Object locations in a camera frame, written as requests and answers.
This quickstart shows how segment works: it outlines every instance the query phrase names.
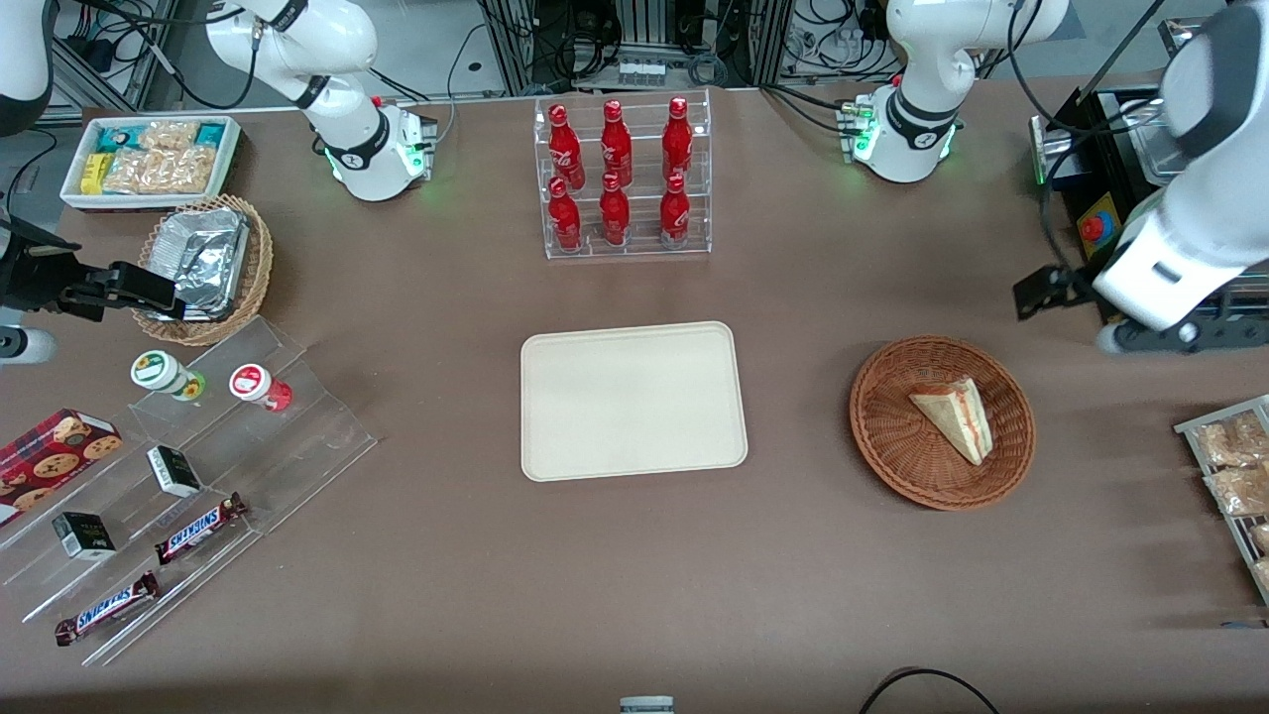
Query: aluminum foil container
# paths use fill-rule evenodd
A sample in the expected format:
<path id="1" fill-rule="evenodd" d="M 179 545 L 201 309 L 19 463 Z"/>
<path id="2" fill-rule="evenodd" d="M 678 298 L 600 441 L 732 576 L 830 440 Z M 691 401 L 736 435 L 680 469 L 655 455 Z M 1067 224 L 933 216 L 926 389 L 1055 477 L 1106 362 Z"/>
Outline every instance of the aluminum foil container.
<path id="1" fill-rule="evenodd" d="M 250 230 L 251 219 L 232 208 L 175 213 L 159 226 L 146 269 L 176 283 L 185 321 L 218 321 L 233 311 Z"/>

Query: acrylic bottle rack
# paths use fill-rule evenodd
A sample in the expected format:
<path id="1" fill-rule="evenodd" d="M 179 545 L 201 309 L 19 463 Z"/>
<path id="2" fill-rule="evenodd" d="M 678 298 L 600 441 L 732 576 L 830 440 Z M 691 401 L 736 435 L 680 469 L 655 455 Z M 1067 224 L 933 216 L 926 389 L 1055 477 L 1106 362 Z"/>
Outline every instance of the acrylic bottle rack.
<path id="1" fill-rule="evenodd" d="M 661 134 L 669 118 L 670 99 L 688 100 L 688 123 L 692 124 L 692 167 L 684 176 L 684 191 L 692 203 L 688 213 L 688 238 L 681 247 L 669 249 L 661 243 L 661 197 L 665 194 L 665 176 L 661 169 Z M 711 213 L 713 132 L 708 91 L 650 91 L 621 94 L 622 113 L 631 131 L 634 180 L 626 186 L 631 204 L 631 236 L 624 246 L 610 245 L 603 236 L 599 197 L 603 194 L 602 178 L 604 160 L 599 137 L 604 131 L 604 101 L 612 95 L 569 95 L 538 99 L 534 105 L 533 147 L 537 157 L 538 197 L 542 203 L 542 235 L 549 259 L 621 257 L 629 255 L 683 255 L 709 252 L 713 246 L 713 216 Z M 555 175 L 551 162 L 551 122 L 547 109 L 563 104 L 569 109 L 569 123 L 581 142 L 581 164 L 586 171 L 586 184 L 572 193 L 581 211 L 581 250 L 565 252 L 551 227 L 547 204 L 551 194 L 547 181 Z"/>

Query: brown tablecloth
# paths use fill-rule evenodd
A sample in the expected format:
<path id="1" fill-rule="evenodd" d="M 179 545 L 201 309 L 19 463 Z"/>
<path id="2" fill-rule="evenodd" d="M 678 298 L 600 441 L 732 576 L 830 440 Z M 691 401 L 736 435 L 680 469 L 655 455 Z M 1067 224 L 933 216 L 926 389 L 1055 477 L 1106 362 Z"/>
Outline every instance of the brown tablecloth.
<path id="1" fill-rule="evenodd" d="M 383 441 L 107 668 L 6 609 L 0 710 L 844 711 L 905 666 L 1006 711 L 1266 710 L 1269 633 L 1217 629 L 1256 596 L 1170 429 L 1269 392 L 1265 353 L 1110 359 L 1093 307 L 1015 322 L 1010 285 L 1051 256 L 1010 82 L 973 90 L 916 185 L 843 165 L 758 91 L 712 96 L 714 252 L 645 264 L 543 257 L 530 101 L 463 105 L 435 179 L 381 204 L 331 179 L 299 113 L 242 114 L 230 188 L 274 235 L 264 313 Z M 104 261 L 154 221 L 61 230 Z M 524 478 L 524 339 L 692 320 L 735 331 L 744 465 Z M 126 367 L 159 344 L 131 315 L 30 323 L 62 351 L 0 373 L 5 439 L 141 397 Z M 1036 464 L 999 506 L 911 505 L 846 434 L 864 356 L 915 332 L 983 346 L 1030 398 Z M 876 711 L 972 705 L 907 681 Z"/>

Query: sandwich wedge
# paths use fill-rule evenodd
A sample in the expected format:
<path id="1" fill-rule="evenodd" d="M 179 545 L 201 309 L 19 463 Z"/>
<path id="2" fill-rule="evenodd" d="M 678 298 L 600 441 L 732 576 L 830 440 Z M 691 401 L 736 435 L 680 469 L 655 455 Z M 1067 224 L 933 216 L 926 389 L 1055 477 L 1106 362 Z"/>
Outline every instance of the sandwich wedge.
<path id="1" fill-rule="evenodd" d="M 991 427 L 972 379 L 923 387 L 909 394 L 909 399 L 975 467 L 991 454 Z"/>

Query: black machine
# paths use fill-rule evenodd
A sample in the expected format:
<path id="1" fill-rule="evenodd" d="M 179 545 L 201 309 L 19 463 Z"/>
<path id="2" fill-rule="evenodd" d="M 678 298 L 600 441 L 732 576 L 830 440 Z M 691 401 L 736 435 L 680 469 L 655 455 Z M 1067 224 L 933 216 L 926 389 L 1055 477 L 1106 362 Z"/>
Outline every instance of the black machine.
<path id="1" fill-rule="evenodd" d="M 81 246 L 0 211 L 0 304 L 34 312 L 66 312 L 94 322 L 107 307 L 138 307 L 185 316 L 176 285 L 145 268 L 115 260 L 108 268 L 75 257 Z"/>

